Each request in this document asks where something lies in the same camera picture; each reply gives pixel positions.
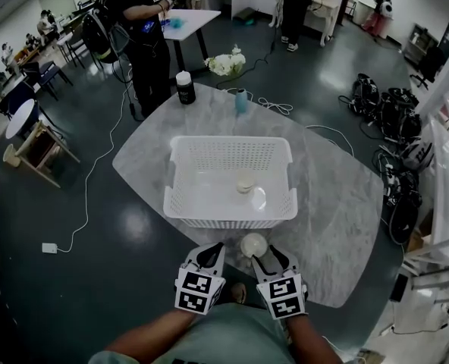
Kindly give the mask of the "white metal shelf rack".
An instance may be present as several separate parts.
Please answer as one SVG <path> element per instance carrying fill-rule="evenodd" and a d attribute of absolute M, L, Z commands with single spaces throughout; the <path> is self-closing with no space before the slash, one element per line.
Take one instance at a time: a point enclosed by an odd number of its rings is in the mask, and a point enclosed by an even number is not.
<path fill-rule="evenodd" d="M 420 173 L 420 191 L 432 224 L 421 247 L 406 251 L 403 267 L 413 289 L 449 290 L 449 61 L 421 111 L 422 141 L 432 145 L 433 159 Z"/>

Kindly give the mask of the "beige paper bucket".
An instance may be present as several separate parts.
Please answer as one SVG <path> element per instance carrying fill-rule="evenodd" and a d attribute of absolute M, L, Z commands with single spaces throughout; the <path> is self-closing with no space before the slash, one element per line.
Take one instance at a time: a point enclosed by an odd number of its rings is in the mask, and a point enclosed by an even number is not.
<path fill-rule="evenodd" d="M 3 162 L 10 165 L 13 168 L 20 166 L 20 158 L 16 155 L 17 150 L 13 144 L 9 144 L 3 154 Z"/>

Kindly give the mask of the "pile of black backpacks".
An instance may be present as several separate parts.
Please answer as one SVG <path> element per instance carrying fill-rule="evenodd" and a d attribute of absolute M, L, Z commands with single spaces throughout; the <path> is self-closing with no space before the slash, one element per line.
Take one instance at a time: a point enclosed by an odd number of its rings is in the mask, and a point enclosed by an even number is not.
<path fill-rule="evenodd" d="M 379 144 L 372 165 L 385 185 L 388 233 L 394 243 L 404 246 L 410 240 L 422 205 L 419 173 L 405 168 L 400 159 L 408 145 L 421 140 L 422 121 L 415 112 L 418 101 L 408 89 L 380 91 L 366 74 L 358 74 L 350 95 L 339 96 L 338 101 L 361 118 L 361 132 Z M 393 165 L 396 171 L 397 183 L 392 187 L 387 185 L 386 164 Z"/>

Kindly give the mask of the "white flower bouquet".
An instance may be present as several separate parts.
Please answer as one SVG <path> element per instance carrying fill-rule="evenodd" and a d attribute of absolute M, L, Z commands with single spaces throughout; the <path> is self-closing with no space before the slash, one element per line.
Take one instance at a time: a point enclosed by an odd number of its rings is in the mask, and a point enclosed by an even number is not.
<path fill-rule="evenodd" d="M 229 54 L 220 54 L 204 60 L 204 65 L 219 77 L 237 75 L 245 64 L 246 58 L 237 44 L 234 45 Z"/>

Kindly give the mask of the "black canister white lid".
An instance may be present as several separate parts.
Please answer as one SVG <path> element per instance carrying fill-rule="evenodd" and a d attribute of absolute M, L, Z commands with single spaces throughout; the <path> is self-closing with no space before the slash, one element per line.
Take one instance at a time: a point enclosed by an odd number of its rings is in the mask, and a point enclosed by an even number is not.
<path fill-rule="evenodd" d="M 179 100 L 183 105 L 190 105 L 196 100 L 193 80 L 189 72 L 181 71 L 176 74 L 176 87 Z"/>

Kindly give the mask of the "person's right forearm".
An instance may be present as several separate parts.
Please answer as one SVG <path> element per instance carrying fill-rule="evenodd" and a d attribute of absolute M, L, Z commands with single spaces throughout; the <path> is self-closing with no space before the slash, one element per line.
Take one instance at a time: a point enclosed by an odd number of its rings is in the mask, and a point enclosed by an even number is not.
<path fill-rule="evenodd" d="M 313 327 L 307 315 L 285 319 L 296 364 L 343 364 L 330 344 Z"/>

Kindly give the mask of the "white dome backpack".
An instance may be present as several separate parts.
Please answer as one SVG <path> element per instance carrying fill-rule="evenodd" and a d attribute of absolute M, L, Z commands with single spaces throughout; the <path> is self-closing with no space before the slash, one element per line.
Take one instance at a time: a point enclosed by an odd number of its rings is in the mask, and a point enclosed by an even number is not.
<path fill-rule="evenodd" d="M 418 173 L 430 166 L 433 158 L 434 144 L 427 140 L 412 142 L 400 155 L 403 166 Z"/>

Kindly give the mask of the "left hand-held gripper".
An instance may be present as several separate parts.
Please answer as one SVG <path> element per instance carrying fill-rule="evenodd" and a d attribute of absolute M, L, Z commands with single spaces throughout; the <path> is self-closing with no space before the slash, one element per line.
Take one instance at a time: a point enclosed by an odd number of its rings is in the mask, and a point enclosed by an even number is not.
<path fill-rule="evenodd" d="M 179 268 L 174 282 L 174 307 L 195 314 L 207 314 L 216 304 L 226 280 L 222 277 L 225 245 L 208 243 L 192 249 L 187 265 Z"/>

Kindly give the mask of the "grey cup with handle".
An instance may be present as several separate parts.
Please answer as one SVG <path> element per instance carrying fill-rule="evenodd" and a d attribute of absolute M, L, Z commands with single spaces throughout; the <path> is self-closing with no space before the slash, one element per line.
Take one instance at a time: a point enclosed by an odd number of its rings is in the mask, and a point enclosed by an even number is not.
<path fill-rule="evenodd" d="M 240 242 L 240 250 L 248 259 L 261 258 L 268 250 L 268 242 L 259 233 L 248 233 Z"/>

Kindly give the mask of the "black dome backpack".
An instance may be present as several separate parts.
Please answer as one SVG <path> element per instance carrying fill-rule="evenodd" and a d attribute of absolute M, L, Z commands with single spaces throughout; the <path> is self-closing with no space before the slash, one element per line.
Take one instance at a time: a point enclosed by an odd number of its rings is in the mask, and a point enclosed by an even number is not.
<path fill-rule="evenodd" d="M 99 10 L 93 9 L 84 16 L 82 39 L 95 59 L 105 64 L 113 64 L 118 60 L 110 32 L 102 22 Z"/>

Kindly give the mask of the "white paper cup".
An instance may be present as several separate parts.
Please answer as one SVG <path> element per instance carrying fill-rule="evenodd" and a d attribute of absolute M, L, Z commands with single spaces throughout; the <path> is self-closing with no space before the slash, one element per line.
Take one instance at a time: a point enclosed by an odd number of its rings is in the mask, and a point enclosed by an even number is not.
<path fill-rule="evenodd" d="M 243 168 L 237 171 L 236 189 L 238 193 L 249 193 L 255 186 L 256 179 L 250 169 Z"/>

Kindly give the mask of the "person's left forearm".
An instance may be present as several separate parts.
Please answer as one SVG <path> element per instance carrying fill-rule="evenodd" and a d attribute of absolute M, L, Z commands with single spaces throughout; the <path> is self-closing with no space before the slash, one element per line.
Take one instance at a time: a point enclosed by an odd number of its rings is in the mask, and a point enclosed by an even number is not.
<path fill-rule="evenodd" d="M 154 321 L 134 328 L 111 342 L 105 351 L 152 364 L 169 351 L 187 332 L 196 313 L 173 309 Z"/>

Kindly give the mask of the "dark teal floor bag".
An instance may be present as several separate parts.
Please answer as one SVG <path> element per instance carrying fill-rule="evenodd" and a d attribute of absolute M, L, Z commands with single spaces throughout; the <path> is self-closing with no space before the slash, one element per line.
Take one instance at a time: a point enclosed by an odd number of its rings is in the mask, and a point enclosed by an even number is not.
<path fill-rule="evenodd" d="M 261 18 L 261 13 L 259 11 L 254 10 L 253 8 L 244 8 L 243 10 L 237 12 L 232 21 L 236 25 L 240 26 L 253 26 L 256 24 L 257 20 Z"/>

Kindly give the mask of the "black office chair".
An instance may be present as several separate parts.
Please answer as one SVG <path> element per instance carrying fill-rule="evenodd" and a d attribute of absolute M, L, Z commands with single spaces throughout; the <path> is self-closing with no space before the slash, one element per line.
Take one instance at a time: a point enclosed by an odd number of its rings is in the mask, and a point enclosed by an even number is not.
<path fill-rule="evenodd" d="M 417 88 L 424 86 L 428 89 L 428 82 L 434 83 L 437 73 L 445 63 L 443 51 L 438 46 L 428 49 L 426 55 L 420 61 L 417 71 L 418 74 L 411 74 L 410 78 L 418 80 Z"/>

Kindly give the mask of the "white plastic basket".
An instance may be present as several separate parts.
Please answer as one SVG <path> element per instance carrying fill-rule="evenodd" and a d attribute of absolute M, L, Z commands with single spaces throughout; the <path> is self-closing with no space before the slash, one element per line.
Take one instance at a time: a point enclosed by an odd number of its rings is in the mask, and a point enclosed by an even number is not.
<path fill-rule="evenodd" d="M 266 229 L 297 216 L 297 191 L 290 186 L 289 142 L 265 136 L 176 136 L 171 141 L 173 183 L 163 210 L 192 228 Z M 256 184 L 237 192 L 237 171 L 254 173 Z"/>

